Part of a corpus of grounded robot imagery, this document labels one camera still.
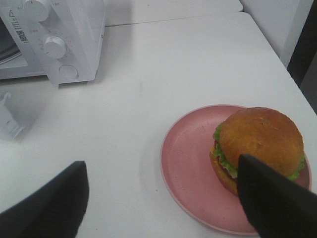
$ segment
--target plate rim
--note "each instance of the plate rim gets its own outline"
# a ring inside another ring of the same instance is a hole
[[[242,236],[256,236],[258,235],[258,233],[255,231],[255,232],[237,232],[237,231],[232,231],[232,230],[228,230],[228,229],[224,229],[224,228],[220,228],[218,226],[215,226],[215,225],[212,225],[212,224],[209,224],[207,223],[206,221],[198,218],[196,215],[194,215],[189,209],[187,209],[177,198],[176,196],[173,194],[173,192],[171,191],[171,188],[169,187],[167,181],[166,181],[166,178],[165,178],[165,175],[164,175],[164,171],[163,171],[163,162],[162,162],[162,152],[163,152],[163,147],[164,147],[164,144],[165,144],[165,141],[166,141],[166,138],[168,137],[169,133],[171,132],[171,130],[174,128],[174,126],[179,122],[181,121],[183,118],[187,117],[188,115],[196,112],[196,111],[199,111],[199,110],[202,110],[202,109],[205,109],[205,108],[211,108],[211,107],[225,107],[225,106],[229,106],[229,107],[237,107],[237,108],[247,108],[245,106],[240,106],[240,105],[233,105],[233,104],[215,104],[215,105],[208,105],[208,106],[203,106],[203,107],[200,107],[200,108],[197,108],[197,109],[194,109],[194,110],[191,110],[190,112],[184,114],[183,116],[181,116],[178,120],[176,120],[176,122],[173,123],[173,125],[168,129],[167,133],[165,134],[164,136],[164,139],[163,139],[163,142],[161,144],[161,147],[160,147],[160,172],[161,172],[161,175],[163,177],[163,181],[165,183],[165,186],[169,192],[169,194],[172,196],[172,198],[174,199],[174,201],[188,214],[190,215],[192,218],[194,218],[195,220],[203,223],[204,225],[208,226],[208,227],[211,227],[213,229],[216,229],[218,231],[222,231],[222,232],[225,232],[225,233],[229,233],[229,234],[235,234],[235,235],[242,235]],[[308,168],[308,174],[309,174],[309,184],[308,184],[308,190],[311,191],[312,190],[312,174],[311,174],[311,167],[310,167],[310,164],[309,164],[309,161],[307,159],[307,156],[305,154],[305,162],[306,162],[306,165],[307,165],[307,168]]]

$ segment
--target white table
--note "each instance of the white table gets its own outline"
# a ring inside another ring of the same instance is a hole
[[[21,141],[0,142],[0,212],[85,160],[90,199],[79,238],[236,237],[188,216],[160,174],[167,130],[206,105],[287,114],[304,137],[317,192],[317,117],[245,13],[109,27],[94,83],[57,90],[18,81],[1,91],[29,107],[17,119],[36,120]],[[8,106],[18,111],[15,100]]]
[[[171,20],[242,11],[239,0],[104,0],[106,25]]]

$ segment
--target microwave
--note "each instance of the microwave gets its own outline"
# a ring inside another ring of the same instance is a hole
[[[103,0],[0,0],[0,80],[94,80],[105,21]]]

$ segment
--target sesame-free bun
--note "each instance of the sesame-free bun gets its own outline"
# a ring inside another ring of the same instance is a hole
[[[251,154],[289,176],[304,154],[303,138],[286,115],[269,108],[242,109],[223,123],[220,146],[228,162],[238,168],[239,156]]]
[[[213,155],[213,149],[210,152],[210,160],[211,160],[213,170],[215,174],[217,175],[219,181],[222,183],[222,185],[233,194],[238,195],[237,182],[234,179],[230,178],[226,174],[226,172],[223,170],[217,158]]]

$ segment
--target pink plate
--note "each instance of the pink plate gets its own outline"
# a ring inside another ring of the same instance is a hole
[[[217,125],[243,107],[216,105],[197,109],[177,121],[161,151],[161,172],[175,201],[188,214],[212,228],[239,235],[256,235],[239,198],[225,189],[209,159]],[[311,189],[311,171],[301,170],[296,183]]]

